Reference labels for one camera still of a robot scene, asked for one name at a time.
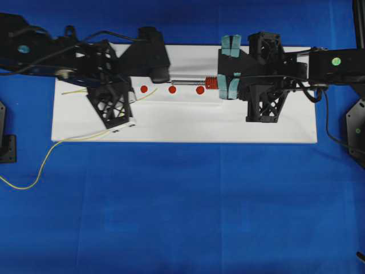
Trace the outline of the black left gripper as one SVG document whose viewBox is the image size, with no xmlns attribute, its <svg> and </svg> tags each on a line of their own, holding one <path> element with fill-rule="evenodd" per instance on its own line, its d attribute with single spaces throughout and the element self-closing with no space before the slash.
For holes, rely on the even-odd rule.
<svg viewBox="0 0 365 274">
<path fill-rule="evenodd" d="M 104 39 L 97 43 L 88 43 L 90 39 L 102 34 L 134 40 L 110 31 L 100 31 L 91 35 L 75 47 L 75 54 L 79 54 L 76 57 L 80 62 L 79 68 L 75 71 L 61 71 L 61 80 L 84 87 L 88 101 L 105 128 L 117 133 L 124 128 L 136 126 L 131 103 L 136 102 L 137 97 L 131 78 L 116 72 L 118 57 L 109 41 Z"/>
</svg>

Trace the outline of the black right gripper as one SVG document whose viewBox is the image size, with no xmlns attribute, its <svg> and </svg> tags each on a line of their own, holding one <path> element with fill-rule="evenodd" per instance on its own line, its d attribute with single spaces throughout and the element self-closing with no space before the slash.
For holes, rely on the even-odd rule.
<svg viewBox="0 0 365 274">
<path fill-rule="evenodd" d="M 241 49 L 240 35 L 226 35 L 218 51 L 219 98 L 247 102 L 247 122 L 276 123 L 290 91 L 302 86 L 307 64 L 297 53 L 287 53 L 279 34 L 248 36 L 249 51 Z"/>
</svg>

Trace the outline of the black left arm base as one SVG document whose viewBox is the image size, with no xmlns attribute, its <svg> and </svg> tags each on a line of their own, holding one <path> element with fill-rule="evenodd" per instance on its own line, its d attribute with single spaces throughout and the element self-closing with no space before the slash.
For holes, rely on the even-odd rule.
<svg viewBox="0 0 365 274">
<path fill-rule="evenodd" d="M 1 164 L 16 163 L 17 162 L 17 139 L 15 135 L 5 134 L 5 121 L 6 121 L 6 107 L 1 102 L 0 112 L 0 161 Z"/>
</svg>

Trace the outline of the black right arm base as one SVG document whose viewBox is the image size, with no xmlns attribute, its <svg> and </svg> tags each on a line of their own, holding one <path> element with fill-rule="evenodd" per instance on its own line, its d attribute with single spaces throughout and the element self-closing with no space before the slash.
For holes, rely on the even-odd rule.
<svg viewBox="0 0 365 274">
<path fill-rule="evenodd" d="M 348 152 L 364 168 L 364 99 L 359 99 L 346 114 Z"/>
</svg>

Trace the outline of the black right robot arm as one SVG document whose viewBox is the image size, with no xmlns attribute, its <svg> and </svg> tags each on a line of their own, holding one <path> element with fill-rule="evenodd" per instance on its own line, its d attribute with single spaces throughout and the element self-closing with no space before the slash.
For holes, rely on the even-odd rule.
<svg viewBox="0 0 365 274">
<path fill-rule="evenodd" d="M 170 80 L 170 62 L 160 32 L 140 32 L 125 37 L 133 44 L 117 58 L 117 76 L 147 76 L 155 84 Z M 249 53 L 240 49 L 241 36 L 224 36 L 217 56 L 217 76 L 207 77 L 205 87 L 219 90 L 220 99 L 248 103 L 246 122 L 276 123 L 287 94 L 303 91 L 313 103 L 326 95 L 329 85 L 351 86 L 364 98 L 364 48 L 309 50 L 286 53 L 278 34 L 259 32 L 248 36 Z M 297 59 L 309 57 L 306 63 Z"/>
</svg>

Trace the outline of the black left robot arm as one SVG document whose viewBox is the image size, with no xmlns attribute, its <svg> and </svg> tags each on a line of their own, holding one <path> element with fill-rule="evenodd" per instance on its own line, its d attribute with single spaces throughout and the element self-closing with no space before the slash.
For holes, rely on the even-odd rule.
<svg viewBox="0 0 365 274">
<path fill-rule="evenodd" d="M 73 26 L 52 38 L 24 17 L 1 14 L 1 69 L 6 75 L 53 77 L 83 87 L 105 128 L 131 126 L 131 79 L 116 71 L 117 55 L 107 40 L 78 40 Z"/>
</svg>

